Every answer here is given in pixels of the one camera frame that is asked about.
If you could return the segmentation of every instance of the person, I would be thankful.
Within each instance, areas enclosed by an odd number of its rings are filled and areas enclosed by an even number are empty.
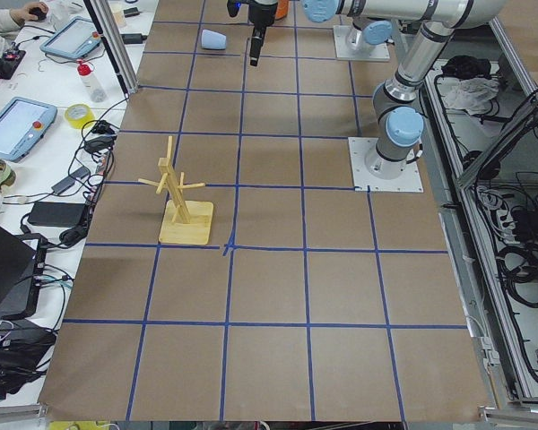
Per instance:
[[[38,17],[30,13],[34,7],[38,7],[43,13],[48,13],[48,6],[43,2],[29,2],[20,9],[0,9],[0,56],[12,43],[1,34],[19,30],[26,21],[36,21]]]

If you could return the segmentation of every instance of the plastic bag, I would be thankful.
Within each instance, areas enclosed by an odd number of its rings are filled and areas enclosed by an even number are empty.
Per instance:
[[[448,109],[460,109],[469,115],[485,114],[490,110],[490,100],[499,93],[499,83],[492,79],[473,78],[460,81],[443,98]]]

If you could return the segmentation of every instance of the yellow wooden stand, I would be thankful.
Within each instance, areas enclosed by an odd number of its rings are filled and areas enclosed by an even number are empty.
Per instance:
[[[199,188],[204,183],[184,185],[184,173],[178,183],[178,176],[171,166],[171,150],[173,136],[168,139],[168,155],[160,158],[158,168],[161,172],[161,181],[154,182],[139,178],[138,181],[156,186],[155,193],[160,194],[166,188],[171,199],[161,222],[160,242],[163,244],[207,245],[209,233],[212,229],[213,203],[186,201],[183,190]]]

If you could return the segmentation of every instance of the person's hand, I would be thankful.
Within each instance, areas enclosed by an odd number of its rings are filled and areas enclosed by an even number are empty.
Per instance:
[[[23,25],[26,21],[36,21],[38,17],[30,13],[30,9],[38,7],[43,13],[48,13],[48,6],[43,2],[29,2],[20,9],[11,9],[10,16],[18,24]]]

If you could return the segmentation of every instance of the white desk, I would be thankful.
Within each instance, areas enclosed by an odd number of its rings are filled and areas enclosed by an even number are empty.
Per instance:
[[[125,7],[135,6],[142,13],[138,16],[127,18],[127,25],[120,29],[120,31],[122,33],[140,32],[147,34],[152,25],[157,3],[158,0],[140,0],[131,5],[124,3]],[[87,17],[85,9],[80,15]],[[36,25],[52,30],[51,25],[48,24],[48,20]],[[31,39],[34,36],[46,34],[38,29],[23,28],[16,41]],[[4,195],[47,193],[51,191],[51,185],[57,183],[67,175],[68,166],[75,150],[81,142],[81,135],[79,130],[73,129],[65,121],[65,108],[75,103],[86,103],[92,107],[96,118],[100,118],[107,108],[124,98],[107,54],[91,62],[95,66],[96,76],[108,94],[108,97],[102,102],[94,103],[89,100],[86,89],[83,87],[75,70],[76,64],[57,64],[52,60],[46,59],[44,53],[39,50],[39,46],[44,40],[45,38],[41,38],[22,44],[21,49],[26,50],[27,54],[14,74],[14,77],[9,81],[0,81],[0,110],[15,96],[39,100],[58,107],[56,121],[47,130],[44,139],[38,142],[30,153],[19,162],[8,162],[16,172],[16,181]],[[135,70],[139,67],[143,48],[144,45],[129,45],[126,47]],[[98,48],[90,56],[98,56],[102,52],[102,48]],[[113,125],[119,126],[125,110],[126,103],[124,102],[112,109],[104,116],[104,119]],[[95,164],[91,161],[89,154],[82,151],[80,160],[91,171],[95,169]],[[71,170],[76,170],[78,167],[79,165],[74,163]],[[77,188],[78,185],[74,185],[74,187],[64,192],[64,194],[70,194]],[[48,197],[47,200],[83,202],[83,197],[80,191],[72,197]],[[15,202],[15,199],[6,199],[6,201]],[[13,234],[20,234],[20,219],[30,209],[31,204],[4,204],[0,212],[0,225]],[[57,243],[58,236],[64,229],[32,228],[32,231],[38,232],[48,240]],[[47,263],[74,275],[82,255],[84,242],[82,241],[68,250],[48,252]],[[69,294],[70,291],[66,290],[66,303]],[[37,311],[30,319],[39,326],[53,327],[60,312],[62,312],[62,306],[65,306],[62,289],[59,286],[44,288],[40,291]],[[45,359],[48,359],[51,353],[52,350],[50,349]],[[44,378],[39,378],[34,383],[25,384],[17,394],[8,395],[5,400],[0,401],[0,407],[35,404],[43,382]],[[35,423],[32,423],[30,426],[31,428],[36,428]]]

